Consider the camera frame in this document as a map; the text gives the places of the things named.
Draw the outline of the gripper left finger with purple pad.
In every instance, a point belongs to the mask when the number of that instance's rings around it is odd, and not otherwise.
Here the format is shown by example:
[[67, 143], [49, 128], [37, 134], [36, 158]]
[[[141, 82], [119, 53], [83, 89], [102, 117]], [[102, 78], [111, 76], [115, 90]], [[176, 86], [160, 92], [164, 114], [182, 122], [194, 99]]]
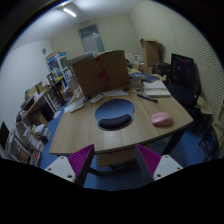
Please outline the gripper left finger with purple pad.
[[46, 171], [65, 180], [83, 186], [94, 157], [94, 145], [84, 147], [70, 156], [60, 156]]

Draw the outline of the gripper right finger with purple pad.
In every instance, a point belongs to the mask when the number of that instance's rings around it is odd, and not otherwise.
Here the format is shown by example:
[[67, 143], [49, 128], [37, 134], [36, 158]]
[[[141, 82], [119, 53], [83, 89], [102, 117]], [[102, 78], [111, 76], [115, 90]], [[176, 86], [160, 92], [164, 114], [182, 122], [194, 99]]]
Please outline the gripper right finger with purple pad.
[[136, 144], [134, 149], [144, 183], [160, 180], [182, 169], [182, 166], [169, 155], [161, 156], [139, 144]]

